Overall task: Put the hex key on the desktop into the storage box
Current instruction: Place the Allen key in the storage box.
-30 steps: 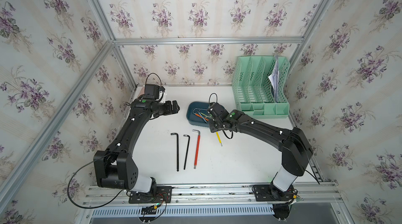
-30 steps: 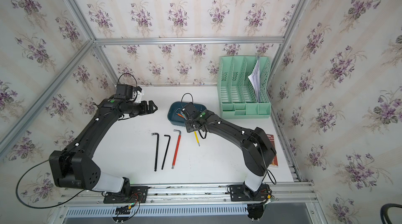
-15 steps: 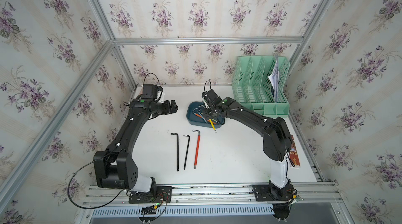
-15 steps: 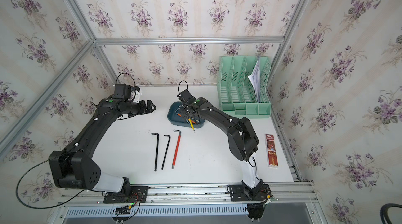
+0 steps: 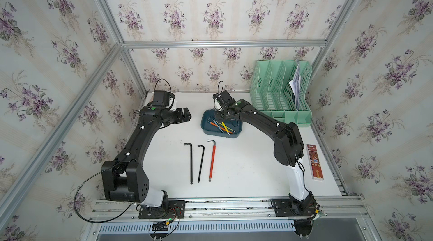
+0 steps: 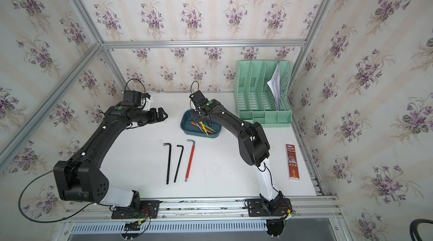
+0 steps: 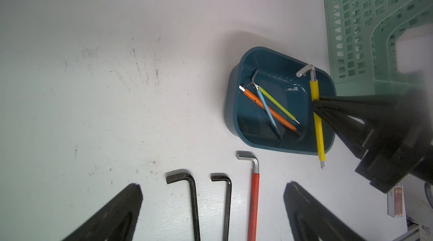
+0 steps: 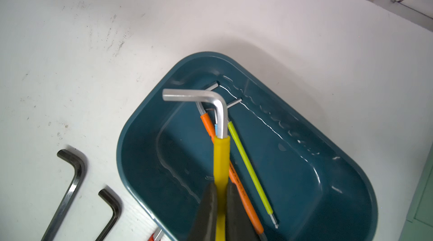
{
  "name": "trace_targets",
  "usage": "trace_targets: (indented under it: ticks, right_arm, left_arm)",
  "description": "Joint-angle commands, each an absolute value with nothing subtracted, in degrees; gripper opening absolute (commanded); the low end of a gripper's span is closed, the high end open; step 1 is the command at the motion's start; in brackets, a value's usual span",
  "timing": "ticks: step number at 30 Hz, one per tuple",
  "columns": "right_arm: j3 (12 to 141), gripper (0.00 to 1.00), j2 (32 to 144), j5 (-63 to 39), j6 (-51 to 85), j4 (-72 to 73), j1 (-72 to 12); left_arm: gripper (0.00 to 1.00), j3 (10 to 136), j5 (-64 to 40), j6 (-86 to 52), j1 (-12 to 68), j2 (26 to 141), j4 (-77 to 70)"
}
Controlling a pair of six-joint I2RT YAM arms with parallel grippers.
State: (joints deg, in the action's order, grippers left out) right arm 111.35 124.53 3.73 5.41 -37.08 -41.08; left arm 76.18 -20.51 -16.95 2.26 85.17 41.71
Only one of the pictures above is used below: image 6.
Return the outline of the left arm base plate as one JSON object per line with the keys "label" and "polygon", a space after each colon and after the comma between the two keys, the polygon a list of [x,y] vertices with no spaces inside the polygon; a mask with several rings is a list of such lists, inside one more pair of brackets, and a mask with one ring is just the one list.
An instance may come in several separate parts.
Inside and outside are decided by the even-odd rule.
{"label": "left arm base plate", "polygon": [[151,219],[157,217],[159,207],[159,200],[142,200],[139,207],[115,207],[111,214],[111,219],[139,219],[150,216]]}

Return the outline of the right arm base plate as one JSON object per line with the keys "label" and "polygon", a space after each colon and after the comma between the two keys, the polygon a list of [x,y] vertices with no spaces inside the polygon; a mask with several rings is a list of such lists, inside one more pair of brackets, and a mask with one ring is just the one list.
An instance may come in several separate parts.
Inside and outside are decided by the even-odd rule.
{"label": "right arm base plate", "polygon": [[244,205],[249,217],[283,217],[293,212],[290,200],[281,197],[272,201],[265,198],[246,199]]}

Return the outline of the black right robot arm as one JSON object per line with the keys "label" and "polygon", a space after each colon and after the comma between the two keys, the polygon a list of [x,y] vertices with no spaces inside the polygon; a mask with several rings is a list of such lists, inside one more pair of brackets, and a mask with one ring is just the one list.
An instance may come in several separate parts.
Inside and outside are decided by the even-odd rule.
{"label": "black right robot arm", "polygon": [[208,100],[201,91],[189,95],[193,117],[198,121],[212,120],[231,132],[238,141],[243,161],[257,169],[260,197],[264,204],[280,207],[285,196],[274,184],[269,160],[270,144],[260,123],[250,123],[231,113],[218,100]]}

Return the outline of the orange hex key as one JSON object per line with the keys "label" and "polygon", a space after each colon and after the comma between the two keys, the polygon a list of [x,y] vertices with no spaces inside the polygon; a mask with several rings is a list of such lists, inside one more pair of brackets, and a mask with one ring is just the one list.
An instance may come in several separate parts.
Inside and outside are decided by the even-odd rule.
{"label": "orange hex key", "polygon": [[[193,126],[197,127],[197,128],[198,128],[202,133],[205,133],[205,132],[203,131],[201,125],[198,125],[198,124],[196,124],[196,123],[194,123],[194,122],[191,122],[191,124],[192,124]],[[214,134],[214,132],[209,131],[209,130],[207,130],[207,132],[208,132],[208,134],[211,134],[211,135]]]}

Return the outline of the yellow hex key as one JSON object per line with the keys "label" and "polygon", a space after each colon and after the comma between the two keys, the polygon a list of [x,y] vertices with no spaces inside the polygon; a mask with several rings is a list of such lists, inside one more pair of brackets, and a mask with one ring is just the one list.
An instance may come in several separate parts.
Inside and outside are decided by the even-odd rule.
{"label": "yellow hex key", "polygon": [[208,132],[207,132],[207,130],[206,130],[204,124],[203,124],[202,122],[200,122],[200,125],[201,125],[203,131],[205,132],[205,134],[208,135]]}

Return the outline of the lime green hex key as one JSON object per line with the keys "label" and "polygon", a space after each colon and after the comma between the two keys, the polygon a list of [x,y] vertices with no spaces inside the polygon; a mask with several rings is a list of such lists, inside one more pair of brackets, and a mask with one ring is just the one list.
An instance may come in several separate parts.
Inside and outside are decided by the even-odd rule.
{"label": "lime green hex key", "polygon": [[212,132],[216,132],[216,130],[214,130],[214,129],[212,129],[212,128],[206,126],[206,125],[203,125],[203,126],[204,126],[207,130],[210,130],[210,131],[212,131]]}

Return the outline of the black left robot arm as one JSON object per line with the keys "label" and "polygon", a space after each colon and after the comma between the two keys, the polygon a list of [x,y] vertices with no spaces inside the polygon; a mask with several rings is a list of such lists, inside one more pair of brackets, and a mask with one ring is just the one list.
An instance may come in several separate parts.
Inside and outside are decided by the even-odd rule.
{"label": "black left robot arm", "polygon": [[59,161],[54,166],[55,182],[61,200],[139,211],[139,193],[111,185],[100,170],[101,164],[116,138],[130,125],[136,123],[138,127],[143,127],[163,122],[167,118],[168,114],[163,108],[145,111],[131,106],[111,106],[83,147],[68,161]]}

